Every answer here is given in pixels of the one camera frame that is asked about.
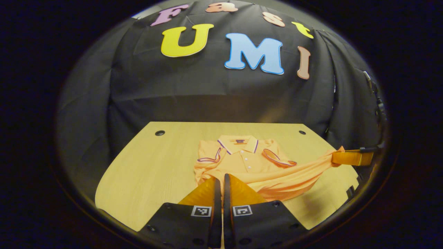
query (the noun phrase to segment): wooden table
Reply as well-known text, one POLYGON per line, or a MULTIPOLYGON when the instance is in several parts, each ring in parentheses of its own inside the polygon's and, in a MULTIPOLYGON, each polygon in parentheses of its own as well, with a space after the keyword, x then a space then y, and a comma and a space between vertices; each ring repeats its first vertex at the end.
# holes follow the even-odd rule
MULTIPOLYGON (((303 124, 150 122, 103 175, 95 195, 97 208, 141 230, 163 203, 178 203, 197 186, 194 163, 199 141, 217 140, 220 135, 273 138, 299 164, 334 149, 303 124), (156 136, 159 130, 165 134, 156 136)), ((311 229, 347 200, 350 186, 357 188, 357 173, 352 166, 341 165, 326 170, 309 191, 284 204, 311 229)))

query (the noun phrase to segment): shirt sleeve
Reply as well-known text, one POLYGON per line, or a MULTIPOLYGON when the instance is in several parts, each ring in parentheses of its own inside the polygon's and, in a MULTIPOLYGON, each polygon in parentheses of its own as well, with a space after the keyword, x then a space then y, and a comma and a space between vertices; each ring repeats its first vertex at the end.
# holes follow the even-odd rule
POLYGON ((263 149, 263 156, 275 165, 283 168, 288 168, 297 165, 295 161, 289 160, 288 157, 281 151, 280 146, 274 140, 270 140, 270 145, 263 149))
POLYGON ((198 145, 198 158, 195 161, 194 172, 197 184, 205 179, 204 173, 216 168, 224 157, 226 150, 222 149, 215 141, 200 141, 198 145))

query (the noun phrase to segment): orange polo shirt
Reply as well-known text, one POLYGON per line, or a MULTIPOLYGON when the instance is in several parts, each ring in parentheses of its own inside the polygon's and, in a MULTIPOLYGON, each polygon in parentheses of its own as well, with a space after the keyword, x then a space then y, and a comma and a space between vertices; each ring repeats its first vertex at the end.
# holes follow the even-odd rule
POLYGON ((195 180, 200 185, 211 176, 219 179, 223 196, 224 176, 230 173, 267 201, 284 201, 308 191, 328 168, 340 166, 331 162, 335 151, 299 165, 273 139, 222 135, 217 141, 200 141, 195 180))

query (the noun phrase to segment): letter m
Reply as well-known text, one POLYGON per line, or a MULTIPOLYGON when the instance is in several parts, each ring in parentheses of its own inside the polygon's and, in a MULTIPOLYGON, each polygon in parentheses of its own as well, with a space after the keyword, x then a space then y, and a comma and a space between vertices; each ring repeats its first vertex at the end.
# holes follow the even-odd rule
POLYGON ((246 64, 241 61, 241 54, 246 58, 251 69, 256 69, 261 59, 264 57, 264 63, 261 69, 266 73, 283 74, 284 70, 280 63, 281 41, 265 38, 258 47, 252 43, 245 34, 229 33, 226 37, 231 40, 231 54, 225 67, 231 69, 243 69, 246 64))

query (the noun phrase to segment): foam letter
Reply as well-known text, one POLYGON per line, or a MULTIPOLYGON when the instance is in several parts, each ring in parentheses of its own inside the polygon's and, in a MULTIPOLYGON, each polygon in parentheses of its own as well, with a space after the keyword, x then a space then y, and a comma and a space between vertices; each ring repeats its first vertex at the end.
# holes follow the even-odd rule
POLYGON ((300 33, 302 33, 303 35, 305 35, 305 36, 307 36, 307 37, 309 37, 309 38, 311 38, 311 39, 313 39, 314 37, 311 35, 311 34, 309 34, 307 31, 310 31, 308 28, 306 28, 305 26, 303 26, 303 24, 301 24, 301 23, 295 23, 295 22, 292 22, 292 24, 295 24, 296 26, 297 26, 297 29, 300 31, 300 33))
POLYGON ((215 3, 215 4, 209 4, 209 8, 206 9, 206 12, 234 12, 238 9, 235 7, 232 3, 215 3))
POLYGON ((188 7, 189 7, 189 5, 185 4, 185 5, 172 7, 172 8, 160 11, 159 17, 157 17, 157 20, 155 20, 155 22, 153 24, 151 24, 151 27, 155 26, 157 24, 169 22, 171 20, 171 18, 169 18, 169 16, 176 16, 180 13, 181 9, 186 9, 188 7))
POLYGON ((246 58, 249 66, 256 69, 258 63, 264 57, 264 63, 261 69, 266 73, 283 74, 284 70, 280 63, 281 41, 265 38, 258 47, 252 43, 245 34, 229 33, 226 37, 231 40, 231 54, 229 61, 225 62, 225 67, 231 69, 243 69, 246 64, 241 61, 241 54, 246 58))
POLYGON ((181 57, 196 54, 200 52, 208 40, 209 29, 213 28, 212 24, 197 24, 192 26, 195 29, 194 43, 189 46, 179 46, 179 38, 182 31, 186 27, 174 27, 163 31, 163 42, 161 46, 162 54, 168 57, 181 57))
POLYGON ((284 23, 282 22, 282 19, 279 16, 276 16, 276 15, 271 14, 269 12, 263 12, 263 15, 264 15, 263 18, 266 21, 268 21, 268 22, 270 22, 272 24, 275 24, 277 26, 280 26, 280 27, 284 27, 285 26, 284 23))
POLYGON ((302 79, 309 79, 309 56, 311 53, 304 47, 298 46, 298 49, 300 51, 300 68, 297 71, 297 75, 302 79))

